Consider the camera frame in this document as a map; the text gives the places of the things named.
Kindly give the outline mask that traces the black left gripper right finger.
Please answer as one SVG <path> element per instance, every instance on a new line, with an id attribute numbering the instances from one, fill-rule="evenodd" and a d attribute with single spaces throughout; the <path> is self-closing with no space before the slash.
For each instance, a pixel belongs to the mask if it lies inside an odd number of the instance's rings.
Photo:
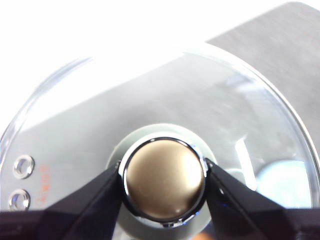
<path id="1" fill-rule="evenodd" d="M 286 210 L 209 159 L 206 201 L 219 240 L 294 240 Z"/>

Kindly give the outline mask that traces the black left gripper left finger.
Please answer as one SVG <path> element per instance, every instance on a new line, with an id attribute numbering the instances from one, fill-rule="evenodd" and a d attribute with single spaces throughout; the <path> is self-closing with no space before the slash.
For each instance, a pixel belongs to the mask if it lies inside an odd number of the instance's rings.
<path id="1" fill-rule="evenodd" d="M 39 240 L 110 240 L 122 202 L 118 166 L 48 207 L 37 227 Z"/>

